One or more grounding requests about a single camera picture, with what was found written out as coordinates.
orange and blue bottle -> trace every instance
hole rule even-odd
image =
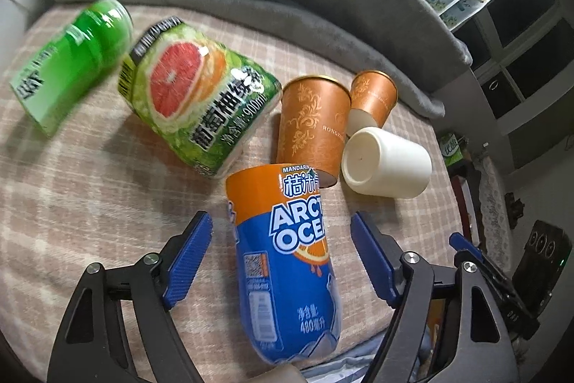
[[[227,178],[246,334],[270,364],[322,358],[337,347],[341,304],[325,237],[319,178],[273,164]]]

white cup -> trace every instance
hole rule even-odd
[[[431,180],[432,162],[419,144],[377,127],[366,127],[347,142],[341,169],[355,192],[415,198]]]

green bottle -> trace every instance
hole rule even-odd
[[[133,24],[122,4],[99,0],[48,42],[10,82],[26,112],[52,136],[77,101],[131,46]]]

bed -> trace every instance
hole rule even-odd
[[[78,104],[51,140],[33,126],[8,86],[27,58],[81,8],[57,5],[44,14],[2,75],[0,330],[30,372],[45,380],[60,319],[85,267],[93,261],[105,267],[127,265],[159,251],[204,209],[213,217],[213,240],[188,297],[171,314],[206,382],[237,382],[262,373],[269,367],[240,325],[235,247],[223,181],[195,173],[131,113],[116,90],[116,73]],[[177,15],[252,57],[284,84],[298,75],[324,74],[349,86],[354,76],[288,42],[199,12],[127,8],[136,34]],[[279,106],[257,129],[233,171],[274,161],[280,110]],[[433,164],[431,182],[411,200],[358,195],[342,180],[321,190],[343,300],[343,332],[336,353],[380,332],[392,314],[375,295],[349,236],[352,213],[370,211],[380,229],[401,247],[439,265],[452,264],[448,236],[461,231],[456,199],[429,122],[399,102],[385,129],[427,149]],[[124,317],[140,376],[153,380],[128,306]]]

screw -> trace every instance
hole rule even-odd
[[[88,274],[97,273],[99,270],[100,270],[100,264],[99,263],[90,263],[88,265],[88,267],[85,269],[86,273],[88,273]]]
[[[478,268],[473,262],[464,262],[463,268],[469,273],[474,273],[476,270],[478,270]]]
[[[407,263],[412,264],[418,263],[419,260],[421,259],[421,257],[419,257],[415,252],[405,252],[403,258]]]
[[[143,262],[146,265],[155,265],[160,259],[160,256],[157,253],[148,253],[144,258]]]

